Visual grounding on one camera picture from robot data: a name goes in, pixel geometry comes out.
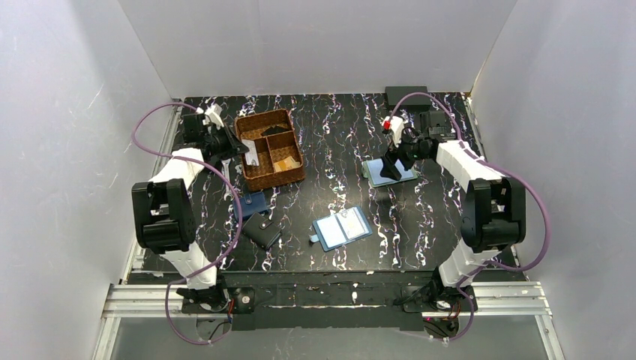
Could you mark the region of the white credit card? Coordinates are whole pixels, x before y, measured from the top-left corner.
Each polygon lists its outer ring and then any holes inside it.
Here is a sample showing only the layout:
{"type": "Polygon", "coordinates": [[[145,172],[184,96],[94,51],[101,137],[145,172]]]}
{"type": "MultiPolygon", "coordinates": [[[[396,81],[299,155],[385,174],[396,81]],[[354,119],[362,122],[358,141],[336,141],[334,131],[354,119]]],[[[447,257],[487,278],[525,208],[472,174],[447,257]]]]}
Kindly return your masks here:
{"type": "Polygon", "coordinates": [[[248,166],[258,167],[260,165],[260,161],[255,141],[251,139],[243,139],[241,143],[247,147],[247,152],[244,153],[246,164],[248,166]]]}

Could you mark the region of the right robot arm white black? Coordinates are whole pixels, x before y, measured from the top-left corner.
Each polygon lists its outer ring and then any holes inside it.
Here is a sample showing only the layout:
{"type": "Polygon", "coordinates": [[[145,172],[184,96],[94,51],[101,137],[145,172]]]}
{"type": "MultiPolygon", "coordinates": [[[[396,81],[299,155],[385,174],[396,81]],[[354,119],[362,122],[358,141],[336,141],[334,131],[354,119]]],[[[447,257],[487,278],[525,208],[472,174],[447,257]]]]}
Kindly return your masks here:
{"type": "Polygon", "coordinates": [[[436,267],[434,284],[463,288],[502,251],[524,240],[526,193],[524,186],[484,165],[460,139],[429,127],[419,131],[398,116],[382,121],[382,132],[391,137],[382,156],[380,175],[394,181],[415,162],[432,160],[454,177],[465,193],[462,201],[460,240],[448,259],[436,267]]]}

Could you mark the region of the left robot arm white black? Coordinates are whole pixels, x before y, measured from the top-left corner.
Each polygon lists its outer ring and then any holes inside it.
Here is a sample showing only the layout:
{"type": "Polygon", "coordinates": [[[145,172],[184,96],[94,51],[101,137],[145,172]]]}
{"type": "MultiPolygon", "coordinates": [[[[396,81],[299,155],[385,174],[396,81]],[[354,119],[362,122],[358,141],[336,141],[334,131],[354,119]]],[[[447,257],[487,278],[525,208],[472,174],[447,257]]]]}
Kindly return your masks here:
{"type": "Polygon", "coordinates": [[[188,189],[204,170],[242,155],[248,148],[224,124],[217,108],[185,114],[184,142],[148,181],[131,189],[136,240],[168,260],[192,292],[218,286],[218,267],[196,241],[197,225],[188,189]]]}

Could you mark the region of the blue card holder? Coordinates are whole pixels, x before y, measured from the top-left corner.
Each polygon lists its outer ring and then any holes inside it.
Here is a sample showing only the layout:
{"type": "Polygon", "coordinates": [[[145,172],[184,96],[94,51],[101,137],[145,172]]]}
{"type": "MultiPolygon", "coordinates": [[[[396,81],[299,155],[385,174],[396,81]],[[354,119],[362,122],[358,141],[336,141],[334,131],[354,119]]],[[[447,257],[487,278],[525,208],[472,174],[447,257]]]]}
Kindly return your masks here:
{"type": "Polygon", "coordinates": [[[371,226],[360,206],[346,208],[338,213],[314,220],[315,233],[309,242],[320,244],[325,252],[332,251],[372,234],[371,226]]]}

